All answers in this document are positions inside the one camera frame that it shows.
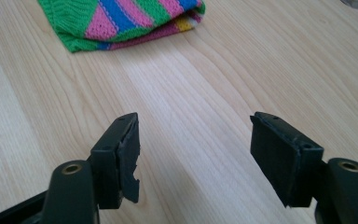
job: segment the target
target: wood grain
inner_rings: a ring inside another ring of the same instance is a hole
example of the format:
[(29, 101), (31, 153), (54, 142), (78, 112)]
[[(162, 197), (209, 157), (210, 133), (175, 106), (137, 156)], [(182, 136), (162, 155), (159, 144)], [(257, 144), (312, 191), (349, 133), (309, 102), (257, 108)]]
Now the wood grain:
[(69, 53), (34, 0), (0, 0), (0, 211), (86, 159), (138, 112), (137, 204), (102, 223), (314, 223), (285, 209), (249, 152), (255, 111), (358, 161), (358, 10), (339, 0), (207, 0), (200, 26)]

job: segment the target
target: small hole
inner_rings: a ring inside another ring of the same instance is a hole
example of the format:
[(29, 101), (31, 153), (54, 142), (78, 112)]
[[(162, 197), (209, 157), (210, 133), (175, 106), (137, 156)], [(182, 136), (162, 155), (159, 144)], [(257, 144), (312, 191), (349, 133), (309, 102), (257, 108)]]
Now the small hole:
[(77, 173), (80, 170), (81, 170), (81, 165), (79, 165), (79, 164), (69, 164), (69, 165), (65, 166), (62, 169), (62, 173), (64, 175), (72, 175), (74, 173)]
[(341, 168), (344, 170), (358, 173), (358, 165), (356, 165), (352, 162), (341, 161), (338, 165), (341, 166)]

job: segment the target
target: black plastic part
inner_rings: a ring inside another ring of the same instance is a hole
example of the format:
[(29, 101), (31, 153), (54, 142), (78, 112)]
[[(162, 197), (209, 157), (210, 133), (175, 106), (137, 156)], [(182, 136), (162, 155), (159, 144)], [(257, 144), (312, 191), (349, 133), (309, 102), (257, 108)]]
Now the black plastic part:
[(358, 162), (330, 160), (325, 180), (341, 223), (358, 224)]
[(54, 170), (40, 223), (99, 223), (92, 171), (87, 161), (68, 161)]
[(22, 223), (25, 219), (35, 216), (43, 208), (46, 192), (19, 203), (0, 213), (0, 224)]
[(324, 149), (276, 116), (256, 112), (251, 121), (251, 154), (283, 205), (309, 207)]
[(137, 203), (139, 180), (133, 172), (140, 154), (136, 113), (116, 119), (91, 150), (97, 203), (100, 209), (118, 209), (123, 196)]

